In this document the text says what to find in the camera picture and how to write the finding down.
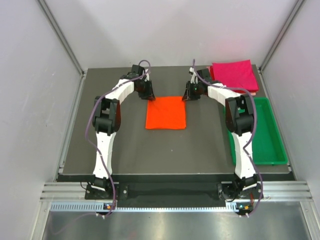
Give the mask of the orange t shirt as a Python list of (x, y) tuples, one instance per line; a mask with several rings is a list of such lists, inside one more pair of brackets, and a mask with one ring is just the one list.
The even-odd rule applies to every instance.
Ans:
[(147, 130), (184, 130), (187, 127), (186, 103), (182, 96), (158, 96), (147, 103)]

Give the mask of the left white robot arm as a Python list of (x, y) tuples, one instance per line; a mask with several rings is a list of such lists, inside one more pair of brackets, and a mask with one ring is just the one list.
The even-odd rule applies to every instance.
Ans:
[(96, 143), (93, 145), (96, 149), (96, 162), (91, 187), (105, 199), (114, 191), (111, 161), (114, 140), (121, 126), (121, 104), (133, 92), (137, 92), (142, 100), (156, 99), (149, 69), (140, 64), (132, 65), (131, 70), (120, 77), (112, 90), (94, 100), (91, 120), (96, 136)]

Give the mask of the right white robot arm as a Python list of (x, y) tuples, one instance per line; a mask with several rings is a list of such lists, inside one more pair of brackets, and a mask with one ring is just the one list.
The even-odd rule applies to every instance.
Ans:
[(195, 101), (204, 95), (224, 107), (225, 125), (233, 138), (236, 160), (231, 198), (245, 198), (258, 182), (252, 150), (257, 127), (257, 111), (253, 97), (246, 90), (236, 90), (214, 81), (207, 68), (195, 70), (191, 67), (189, 74), (191, 79), (186, 83), (183, 101)]

